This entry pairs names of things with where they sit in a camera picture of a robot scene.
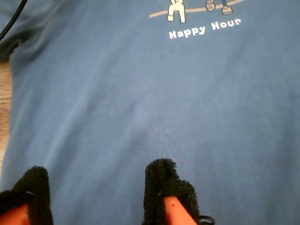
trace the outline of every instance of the tan line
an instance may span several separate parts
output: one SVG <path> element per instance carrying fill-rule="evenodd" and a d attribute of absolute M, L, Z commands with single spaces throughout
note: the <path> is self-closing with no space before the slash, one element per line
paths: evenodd
<path fill-rule="evenodd" d="M 227 5 L 231 6 L 231 5 L 234 5 L 236 3 L 240 3 L 244 0 L 233 0 L 233 1 L 230 1 L 227 3 Z M 222 4 L 219 4 L 219 5 L 216 5 L 216 8 L 222 8 L 223 5 Z M 205 7 L 202 7 L 202 8 L 188 8 L 186 9 L 186 13 L 196 13 L 196 12 L 205 12 L 206 11 L 206 8 Z M 159 16 L 159 15 L 164 15 L 164 14 L 168 14 L 168 10 L 164 10 L 164 11 L 160 11 L 160 12 L 156 12 L 156 13 L 152 13 L 151 15 L 149 15 L 149 18 L 153 18 L 153 17 L 156 17 L 156 16 Z"/>

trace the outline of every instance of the black wire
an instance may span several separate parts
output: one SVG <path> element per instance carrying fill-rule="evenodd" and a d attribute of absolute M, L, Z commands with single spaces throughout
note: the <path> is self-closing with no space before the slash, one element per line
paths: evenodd
<path fill-rule="evenodd" d="M 15 14 L 13 17 L 10 19 L 6 27 L 3 29 L 3 31 L 0 33 L 0 41 L 4 38 L 4 36 L 8 33 L 8 31 L 11 29 L 11 27 L 14 25 L 16 20 L 18 19 L 20 13 L 22 12 L 27 0 L 22 0 L 19 7 L 15 11 Z"/>
<path fill-rule="evenodd" d="M 215 225 L 215 220 L 212 217 L 209 216 L 200 216 L 201 220 L 207 220 L 207 221 L 202 221 L 200 224 L 201 225 Z"/>

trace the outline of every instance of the wooden surface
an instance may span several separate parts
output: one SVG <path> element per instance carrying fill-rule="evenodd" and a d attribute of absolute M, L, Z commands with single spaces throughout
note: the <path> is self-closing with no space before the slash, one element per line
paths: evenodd
<path fill-rule="evenodd" d="M 9 63 L 0 63 L 0 175 L 2 160 L 8 142 L 8 116 L 11 97 Z"/>

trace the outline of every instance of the cartoon shoe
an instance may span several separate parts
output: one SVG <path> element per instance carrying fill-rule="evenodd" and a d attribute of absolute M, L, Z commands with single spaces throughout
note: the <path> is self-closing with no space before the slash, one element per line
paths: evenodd
<path fill-rule="evenodd" d="M 215 5 L 214 1 L 215 1 L 215 0 L 207 0 L 207 1 L 206 1 L 206 6 L 205 6 L 205 7 L 206 7 L 206 10 L 207 10 L 207 11 L 212 12 L 212 11 L 215 10 L 216 5 Z"/>
<path fill-rule="evenodd" d="M 231 13 L 233 13 L 233 9 L 230 6 L 224 6 L 222 8 L 222 14 L 223 15 L 229 15 Z"/>
<path fill-rule="evenodd" d="M 171 21 L 173 21 L 173 20 L 174 20 L 174 16 L 172 16 L 172 15 L 169 15 L 169 16 L 168 16 L 168 21 L 170 21 L 170 22 L 171 22 Z"/>

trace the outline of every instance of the cartoon character leg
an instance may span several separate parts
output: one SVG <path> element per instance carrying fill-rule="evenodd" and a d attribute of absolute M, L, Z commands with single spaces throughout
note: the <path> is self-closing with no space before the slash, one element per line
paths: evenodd
<path fill-rule="evenodd" d="M 184 5 L 180 4 L 180 3 L 177 3 L 176 5 L 171 4 L 169 6 L 169 11 L 168 11 L 168 21 L 174 20 L 174 11 L 178 11 L 179 16 L 180 16 L 180 22 L 185 23 L 186 15 L 185 15 L 185 10 L 184 10 Z"/>
<path fill-rule="evenodd" d="M 168 11 L 168 21 L 173 21 L 174 20 L 174 5 L 169 6 L 169 11 Z"/>
<path fill-rule="evenodd" d="M 215 1 L 215 0 L 207 0 L 207 1 L 206 1 L 206 6 L 205 6 L 205 7 L 206 7 L 206 10 L 207 10 L 207 11 L 212 12 L 212 11 L 215 10 L 216 5 L 215 5 L 214 1 Z"/>
<path fill-rule="evenodd" d="M 233 13 L 233 9 L 227 5 L 226 0 L 222 0 L 223 8 L 222 8 L 222 14 L 223 15 L 229 15 Z"/>
<path fill-rule="evenodd" d="M 184 5 L 180 5 L 179 7 L 179 16 L 180 16 L 180 23 L 185 23 L 186 22 L 186 12 L 184 10 Z"/>

